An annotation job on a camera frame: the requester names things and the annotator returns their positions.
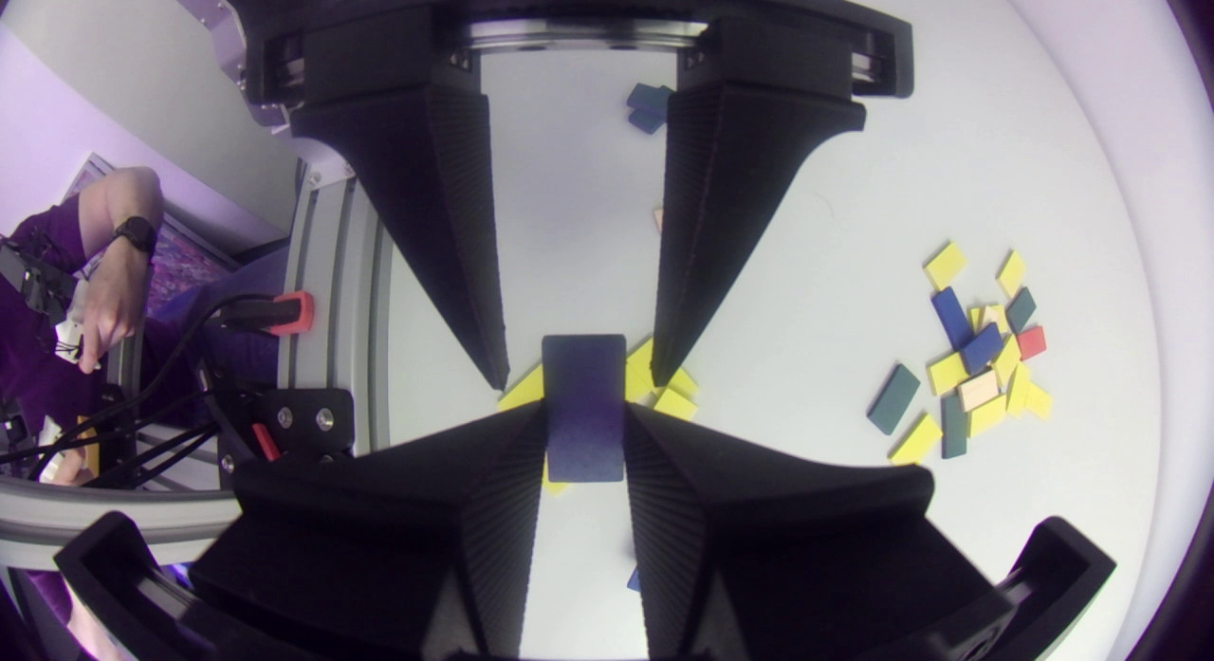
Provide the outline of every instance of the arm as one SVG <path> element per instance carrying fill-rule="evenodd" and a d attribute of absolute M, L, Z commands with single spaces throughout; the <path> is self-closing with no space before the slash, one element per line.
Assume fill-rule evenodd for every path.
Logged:
<path fill-rule="evenodd" d="M 124 168 L 80 192 L 80 241 L 86 258 L 106 253 L 89 279 L 80 371 L 135 333 L 147 301 L 148 255 L 125 238 L 113 239 L 126 219 L 140 216 L 157 230 L 164 220 L 160 179 L 151 168 Z"/>

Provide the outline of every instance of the cable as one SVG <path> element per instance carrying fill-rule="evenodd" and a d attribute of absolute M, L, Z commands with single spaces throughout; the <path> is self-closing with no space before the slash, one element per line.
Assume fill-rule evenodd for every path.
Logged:
<path fill-rule="evenodd" d="M 131 482 L 126 485 L 127 490 L 130 490 L 130 488 L 137 488 L 137 487 L 142 486 L 143 484 L 151 481 L 152 479 L 155 479 L 160 474 L 165 473 L 166 470 L 169 470 L 170 467 L 172 467 L 174 464 L 181 462 L 182 459 L 185 459 L 186 457 L 188 457 L 192 452 L 194 452 L 195 450 L 198 450 L 199 447 L 202 447 L 203 444 L 205 444 L 206 441 L 211 440 L 211 436 L 214 436 L 215 434 L 217 434 L 219 430 L 220 430 L 220 425 L 219 424 L 211 424 L 210 429 L 200 433 L 199 436 L 197 439 L 194 439 L 193 442 L 191 442 L 186 447 L 183 447 L 183 448 L 178 450 L 177 452 L 175 452 L 172 454 L 172 457 L 170 457 L 169 459 L 165 459 L 164 462 L 161 462 L 160 464 L 157 464 L 155 467 L 148 469 L 147 471 L 143 471 L 138 476 L 135 476 L 131 480 Z"/>
<path fill-rule="evenodd" d="M 86 487 L 86 488 L 112 487 L 114 485 L 114 481 L 125 479 L 127 475 L 130 475 L 131 471 L 134 471 L 134 470 L 138 469 L 140 467 L 142 467 L 144 462 L 148 462 L 148 461 L 155 459 L 157 457 L 160 457 L 165 452 L 168 452 L 168 451 L 177 447 L 178 445 L 181 445 L 182 442 L 185 442 L 188 439 L 192 439 L 194 436 L 200 436 L 200 435 L 205 434 L 208 430 L 210 430 L 216 424 L 214 422 L 210 422 L 210 423 L 203 424 L 202 426 L 195 426 L 193 429 L 178 433 L 177 435 L 172 436 L 171 439 L 169 439 L 169 440 L 166 440 L 164 442 L 159 442 L 159 444 L 157 444 L 157 445 L 154 445 L 154 446 L 144 450 L 143 452 L 141 452 L 138 454 L 135 454 L 134 457 L 124 459 L 123 462 L 120 462 L 117 465 L 114 465 L 114 468 L 106 470 L 103 474 L 101 474 L 96 479 L 92 479 L 91 481 L 86 482 L 84 485 L 84 487 Z"/>
<path fill-rule="evenodd" d="M 189 340 L 194 338 L 194 334 L 199 332 L 203 324 L 208 320 L 210 320 L 212 315 L 216 315 L 216 312 L 219 312 L 220 310 L 232 304 L 243 303 L 246 300 L 273 300 L 273 296 L 267 294 L 239 294 L 211 304 L 211 306 L 208 307 L 202 315 L 195 317 L 194 321 L 189 323 L 189 327 L 186 328 L 186 332 L 181 334 L 181 338 L 177 340 L 177 345 L 174 346 L 172 352 L 169 354 L 169 357 L 165 358 L 164 365 L 160 367 L 160 372 L 157 373 L 155 378 L 152 379 L 152 383 L 149 383 L 147 388 L 141 390 L 135 397 L 110 405 L 109 407 L 102 409 L 101 412 L 91 416 L 89 419 L 85 419 L 84 422 L 68 429 L 67 431 L 63 433 L 62 436 L 59 436 L 59 439 L 55 442 L 55 445 L 67 446 L 69 442 L 75 440 L 75 437 L 79 436 L 80 434 L 87 431 L 89 429 L 95 428 L 96 424 L 103 423 L 104 420 L 118 414 L 119 412 L 130 409 L 137 406 L 140 402 L 147 400 L 148 396 L 152 395 L 152 391 L 159 388 L 160 384 L 164 384 L 164 380 L 169 375 L 169 368 L 172 366 L 174 362 L 177 362 L 181 355 L 186 351 L 186 344 L 188 344 Z M 59 452 L 61 450 L 66 450 L 66 447 L 56 447 L 55 452 Z M 51 459 L 53 457 L 55 457 L 53 452 L 44 454 L 44 457 L 39 459 L 38 463 L 34 464 L 34 468 L 30 470 L 27 479 L 32 481 L 38 480 L 42 473 L 42 469 L 46 469 L 46 465 L 51 463 Z"/>
<path fill-rule="evenodd" d="M 119 429 L 117 431 L 108 433 L 106 435 L 91 437 L 91 439 L 78 439 L 78 440 L 74 440 L 74 441 L 72 441 L 72 442 L 69 442 L 69 444 L 67 444 L 64 446 L 59 446 L 58 441 L 56 441 L 53 444 L 47 444 L 47 445 L 38 446 L 38 447 L 30 447 L 28 450 L 22 450 L 22 451 L 18 451 L 18 452 L 10 452 L 7 454 L 0 454 L 0 464 L 7 464 L 8 462 L 17 462 L 18 459 L 24 459 L 27 457 L 34 457 L 35 454 L 41 454 L 44 452 L 51 452 L 51 451 L 62 452 L 64 450 L 72 450 L 72 448 L 78 448 L 78 447 L 87 447 L 90 445 L 97 445 L 97 444 L 103 444 L 103 442 L 109 442 L 109 441 L 123 440 L 123 439 L 134 436 L 135 434 L 137 434 L 140 431 L 140 429 L 142 429 L 143 426 L 147 426 L 148 424 L 155 424 L 161 417 L 164 417 L 165 414 L 168 414 L 170 411 L 177 409 L 178 407 L 181 407 L 182 405 L 186 405 L 189 401 L 202 400 L 202 399 L 204 399 L 204 397 L 206 397 L 209 395 L 220 395 L 220 394 L 253 395 L 253 391 L 242 391 L 242 390 L 223 389 L 223 390 L 210 390 L 210 391 L 199 391 L 199 392 L 189 394 L 187 396 L 177 399 L 177 401 L 170 402 L 170 405 L 163 407 L 155 414 L 152 414 L 151 417 L 146 417 L 143 419 L 140 419 L 138 422 L 131 424 L 130 426 Z"/>

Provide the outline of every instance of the red tile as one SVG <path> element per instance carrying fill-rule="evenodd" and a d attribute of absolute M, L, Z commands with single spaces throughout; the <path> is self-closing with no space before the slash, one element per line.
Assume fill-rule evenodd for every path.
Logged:
<path fill-rule="evenodd" d="M 1021 360 L 1028 360 L 1037 354 L 1045 352 L 1045 329 L 1040 326 L 1025 329 L 1016 334 L 1016 343 L 1020 344 Z"/>

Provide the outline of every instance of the smartwatch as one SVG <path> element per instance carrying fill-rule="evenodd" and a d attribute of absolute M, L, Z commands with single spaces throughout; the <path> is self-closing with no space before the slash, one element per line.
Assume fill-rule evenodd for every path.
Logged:
<path fill-rule="evenodd" d="M 126 237 L 136 250 L 148 254 L 149 260 L 152 253 L 155 252 L 155 227 L 138 215 L 127 217 L 125 222 L 118 225 L 118 228 L 114 230 L 114 239 L 118 237 Z"/>

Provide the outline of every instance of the screw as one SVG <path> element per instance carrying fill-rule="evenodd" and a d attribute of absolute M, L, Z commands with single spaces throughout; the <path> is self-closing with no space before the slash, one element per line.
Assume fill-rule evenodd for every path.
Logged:
<path fill-rule="evenodd" d="M 322 407 L 319 412 L 316 413 L 316 425 L 322 431 L 333 430 L 333 411 L 328 407 Z"/>

